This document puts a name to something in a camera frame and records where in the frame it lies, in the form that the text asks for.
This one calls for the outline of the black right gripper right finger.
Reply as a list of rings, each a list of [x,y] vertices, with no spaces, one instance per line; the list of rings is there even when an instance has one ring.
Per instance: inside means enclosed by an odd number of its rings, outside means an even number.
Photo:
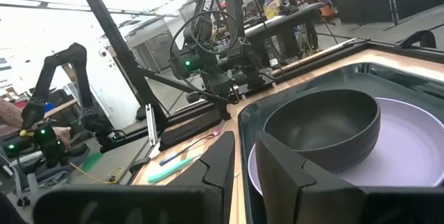
[[[358,187],[256,134],[268,224],[444,224],[444,187]]]

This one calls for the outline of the green floor tape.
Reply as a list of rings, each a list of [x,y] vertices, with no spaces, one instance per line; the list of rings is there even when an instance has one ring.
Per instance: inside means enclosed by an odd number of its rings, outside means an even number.
[[[89,172],[96,165],[97,162],[103,157],[103,153],[96,152],[90,154],[82,163],[81,169],[85,172]]]

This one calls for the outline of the lilac plate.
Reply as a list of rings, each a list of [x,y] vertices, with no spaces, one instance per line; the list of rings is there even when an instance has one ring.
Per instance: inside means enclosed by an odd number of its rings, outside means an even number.
[[[352,91],[312,99],[283,105],[262,130],[357,186],[444,183],[444,120],[431,110]]]

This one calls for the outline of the grey cabinet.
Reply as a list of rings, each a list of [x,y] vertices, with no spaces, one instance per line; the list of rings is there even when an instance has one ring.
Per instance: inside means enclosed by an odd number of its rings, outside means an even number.
[[[162,73],[170,68],[169,47],[183,23],[182,17],[149,19],[130,30],[125,40],[144,67]]]

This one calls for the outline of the black bowl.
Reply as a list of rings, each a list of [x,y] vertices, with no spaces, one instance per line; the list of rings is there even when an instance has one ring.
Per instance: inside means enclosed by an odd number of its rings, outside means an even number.
[[[379,138],[381,106],[353,89],[312,92],[279,107],[263,130],[331,172],[362,163]]]

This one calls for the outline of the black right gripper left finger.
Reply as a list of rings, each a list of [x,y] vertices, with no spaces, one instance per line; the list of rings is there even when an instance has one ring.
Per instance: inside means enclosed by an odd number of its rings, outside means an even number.
[[[234,133],[225,131],[164,186],[69,185],[36,202],[34,224],[228,224]]]

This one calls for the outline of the black table edge bracket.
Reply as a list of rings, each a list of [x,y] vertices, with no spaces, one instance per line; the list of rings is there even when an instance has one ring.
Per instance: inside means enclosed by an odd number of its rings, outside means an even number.
[[[429,30],[417,31],[414,34],[398,42],[396,46],[400,47],[401,49],[406,49],[413,46],[416,43],[419,43],[420,47],[426,47],[432,49],[436,48],[436,38],[434,34]]]
[[[144,165],[148,164],[150,162],[149,157],[143,157],[141,159],[135,160],[128,168],[128,171],[131,175],[134,175],[137,173]]]

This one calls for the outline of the person's forearm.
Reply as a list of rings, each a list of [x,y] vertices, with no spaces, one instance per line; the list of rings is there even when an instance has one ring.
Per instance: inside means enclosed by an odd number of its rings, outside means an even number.
[[[20,129],[23,124],[22,110],[0,98],[0,124]]]

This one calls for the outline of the person's hand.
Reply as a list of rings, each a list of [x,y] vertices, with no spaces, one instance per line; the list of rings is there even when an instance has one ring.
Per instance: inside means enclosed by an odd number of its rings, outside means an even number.
[[[71,150],[71,135],[70,127],[53,127],[53,131],[58,139],[64,144],[66,150]]]

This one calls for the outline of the dark green serving tray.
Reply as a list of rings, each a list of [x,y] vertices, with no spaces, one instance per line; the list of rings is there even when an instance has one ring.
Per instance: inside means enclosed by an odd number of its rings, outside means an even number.
[[[379,141],[341,173],[358,185],[444,185],[444,82],[373,63],[350,64],[246,106],[238,115],[247,224],[267,224],[257,179],[255,134],[280,106],[310,92],[355,89],[382,105]]]

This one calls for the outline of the black frame upright post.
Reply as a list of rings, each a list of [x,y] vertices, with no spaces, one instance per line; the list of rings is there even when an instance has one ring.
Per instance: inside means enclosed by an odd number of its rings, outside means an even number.
[[[126,82],[140,105],[151,104],[154,110],[155,122],[158,131],[163,131],[168,126],[168,119],[163,112],[160,101],[154,95],[153,90],[146,82],[142,73],[137,70],[137,63],[132,51],[128,48],[124,38],[121,36],[117,25],[111,18],[108,9],[102,0],[86,0],[94,16],[103,29],[110,45],[117,56],[117,63],[123,73]]]

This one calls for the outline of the silver aluminium strut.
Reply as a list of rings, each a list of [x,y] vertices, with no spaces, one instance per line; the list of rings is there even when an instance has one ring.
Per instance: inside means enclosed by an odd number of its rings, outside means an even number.
[[[148,140],[151,147],[154,147],[157,143],[157,128],[156,128],[154,110],[150,103],[145,106],[145,113],[146,113],[147,129],[148,129]]]

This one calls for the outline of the black frame crossbar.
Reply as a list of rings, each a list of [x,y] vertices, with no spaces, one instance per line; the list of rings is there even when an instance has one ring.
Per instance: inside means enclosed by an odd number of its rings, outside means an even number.
[[[89,6],[52,2],[52,1],[41,1],[41,0],[0,0],[0,7],[92,12],[92,9]],[[152,11],[136,11],[136,10],[115,9],[115,8],[106,8],[105,10],[108,13],[115,15],[132,15],[132,16],[166,17],[166,18],[178,17],[178,14],[162,14]]]

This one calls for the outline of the black background table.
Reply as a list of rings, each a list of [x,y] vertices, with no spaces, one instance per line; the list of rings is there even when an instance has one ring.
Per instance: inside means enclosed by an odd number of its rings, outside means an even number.
[[[265,47],[265,41],[276,36],[283,47],[281,52],[283,58],[293,58],[301,56],[301,48],[294,33],[295,27],[304,25],[318,17],[317,13],[324,3],[317,2],[304,5],[298,8],[297,12],[289,15],[279,15],[263,24],[252,26],[245,30],[246,38],[252,44],[252,50],[259,56],[262,64],[269,64],[271,57]]]

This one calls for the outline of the teal-handled utensil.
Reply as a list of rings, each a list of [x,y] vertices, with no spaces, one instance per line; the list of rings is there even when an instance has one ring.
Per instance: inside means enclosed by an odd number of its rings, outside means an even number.
[[[169,177],[170,175],[176,173],[177,171],[183,169],[186,165],[190,164],[194,160],[195,160],[195,157],[189,157],[185,160],[178,162],[177,164],[175,164],[174,166],[171,166],[168,169],[165,169],[155,175],[149,176],[147,178],[147,183],[154,184],[159,181],[162,181],[163,179],[165,179],[165,178]]]

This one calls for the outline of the wooden desk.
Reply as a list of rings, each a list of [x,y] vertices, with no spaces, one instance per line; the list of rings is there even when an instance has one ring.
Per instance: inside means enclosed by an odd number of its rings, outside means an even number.
[[[74,106],[75,104],[77,104],[78,100],[77,99],[72,99],[66,103],[63,103],[62,105],[59,105],[58,107],[53,108],[52,110],[49,110],[48,112],[46,112],[44,114],[44,118],[49,118],[52,115],[62,112],[63,110],[66,110],[72,106]]]

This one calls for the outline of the blue-handled utensil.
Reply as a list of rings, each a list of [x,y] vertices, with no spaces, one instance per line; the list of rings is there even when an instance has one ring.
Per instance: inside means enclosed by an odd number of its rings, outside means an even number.
[[[175,158],[177,158],[178,156],[180,156],[181,154],[183,154],[185,151],[188,151],[191,147],[195,146],[197,143],[199,142],[199,140],[195,141],[194,143],[188,145],[188,147],[186,147],[185,149],[181,150],[180,152],[176,153],[175,155],[168,157],[162,161],[159,162],[160,166],[164,166],[165,164],[169,163],[170,161],[174,160]]]

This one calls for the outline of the pink utensil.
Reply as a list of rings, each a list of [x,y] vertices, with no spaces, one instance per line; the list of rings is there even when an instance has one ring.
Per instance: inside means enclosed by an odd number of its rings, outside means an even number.
[[[212,133],[210,133],[210,134],[206,135],[205,137],[203,137],[202,140],[205,140],[205,139],[211,139],[211,138],[213,138],[213,137],[216,137],[216,136],[221,132],[221,130],[222,130],[222,128],[224,127],[224,125],[225,125],[225,120],[222,120],[222,121],[221,121],[221,122],[215,127],[215,129],[212,131]]]

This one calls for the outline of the yellow wipes container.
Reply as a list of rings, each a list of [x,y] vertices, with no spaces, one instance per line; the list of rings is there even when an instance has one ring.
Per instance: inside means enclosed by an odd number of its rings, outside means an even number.
[[[267,19],[272,19],[280,15],[280,0],[264,0],[264,14]]]

